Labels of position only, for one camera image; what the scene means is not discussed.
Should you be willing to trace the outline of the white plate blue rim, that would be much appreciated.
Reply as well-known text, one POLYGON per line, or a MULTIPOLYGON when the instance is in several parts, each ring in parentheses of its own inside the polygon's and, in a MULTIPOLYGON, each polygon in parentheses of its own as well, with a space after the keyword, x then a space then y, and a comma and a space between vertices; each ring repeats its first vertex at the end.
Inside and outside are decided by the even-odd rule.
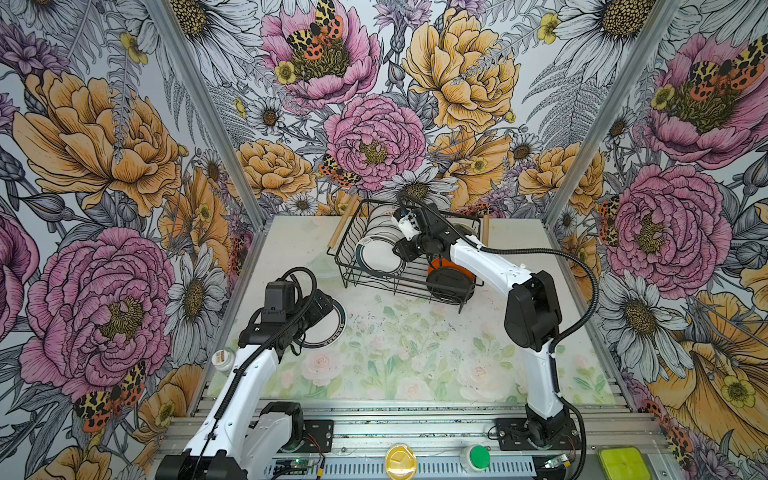
POLYGON ((318 318, 299 337, 297 344, 305 349, 320 349, 331 345, 339 339, 346 327, 346 313, 342 304, 330 298, 330 309, 318 318))

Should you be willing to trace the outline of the white plate green rim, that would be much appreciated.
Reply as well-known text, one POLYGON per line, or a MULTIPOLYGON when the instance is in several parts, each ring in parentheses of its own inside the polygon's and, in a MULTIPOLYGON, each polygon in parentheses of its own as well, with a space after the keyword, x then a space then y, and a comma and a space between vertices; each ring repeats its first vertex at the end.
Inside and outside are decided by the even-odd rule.
POLYGON ((406 263, 392 253, 394 244, 387 238, 363 237, 355 247, 357 265, 365 272, 379 278, 401 273, 406 263))

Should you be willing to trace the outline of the black wire dish rack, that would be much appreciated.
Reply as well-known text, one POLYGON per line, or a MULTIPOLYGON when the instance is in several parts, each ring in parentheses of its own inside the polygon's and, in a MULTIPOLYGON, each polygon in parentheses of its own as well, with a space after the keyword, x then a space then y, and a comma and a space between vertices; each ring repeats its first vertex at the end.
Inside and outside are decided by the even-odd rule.
POLYGON ((346 287, 366 286, 463 308, 484 282, 440 255, 401 258, 395 202, 354 198, 327 248, 346 287))

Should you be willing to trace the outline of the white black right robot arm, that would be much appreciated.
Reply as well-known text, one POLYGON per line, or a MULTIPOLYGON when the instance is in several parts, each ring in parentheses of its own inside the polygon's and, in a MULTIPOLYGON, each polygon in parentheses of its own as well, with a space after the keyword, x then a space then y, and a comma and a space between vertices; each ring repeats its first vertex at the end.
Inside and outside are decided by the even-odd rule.
POLYGON ((515 264, 478 238, 466 239, 450 230, 426 233, 401 228, 404 238, 393 252, 405 261, 422 256, 436 261, 428 268, 426 285, 435 296, 464 300, 477 279, 506 298, 503 326, 512 342, 523 350, 527 375, 527 415, 541 421, 565 411, 554 379, 556 364, 549 348, 562 321, 559 300, 551 275, 515 264))

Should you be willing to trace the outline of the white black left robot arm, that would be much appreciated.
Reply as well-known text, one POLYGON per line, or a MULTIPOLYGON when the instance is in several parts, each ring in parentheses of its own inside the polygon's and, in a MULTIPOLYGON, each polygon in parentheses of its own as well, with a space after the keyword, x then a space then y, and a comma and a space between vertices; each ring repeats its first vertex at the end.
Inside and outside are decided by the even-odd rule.
POLYGON ((287 292, 269 293, 241 332, 224 391, 182 452, 161 460, 157 479, 270 479, 276 455, 303 449, 319 455, 317 469, 325 467, 333 421, 307 421, 298 402, 259 402, 286 349, 331 314, 334 301, 320 290, 295 300, 291 286, 278 285, 287 292))

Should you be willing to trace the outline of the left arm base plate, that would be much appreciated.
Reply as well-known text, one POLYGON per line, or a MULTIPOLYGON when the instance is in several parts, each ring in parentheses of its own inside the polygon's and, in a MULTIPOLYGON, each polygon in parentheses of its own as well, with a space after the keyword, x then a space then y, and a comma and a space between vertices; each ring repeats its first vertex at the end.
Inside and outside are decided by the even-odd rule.
POLYGON ((291 440, 280 452, 286 454, 330 453, 334 439, 334 428, 335 422, 333 420, 305 420, 302 436, 295 441, 291 440))

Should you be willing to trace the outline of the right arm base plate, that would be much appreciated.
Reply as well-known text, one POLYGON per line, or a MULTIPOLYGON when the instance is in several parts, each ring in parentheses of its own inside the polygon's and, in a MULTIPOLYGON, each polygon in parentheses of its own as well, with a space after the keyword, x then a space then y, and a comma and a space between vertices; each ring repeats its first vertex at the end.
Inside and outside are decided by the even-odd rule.
POLYGON ((502 451, 578 450, 582 445, 580 430, 573 420, 561 428, 551 428, 546 422, 524 418, 496 418, 494 432, 502 451))

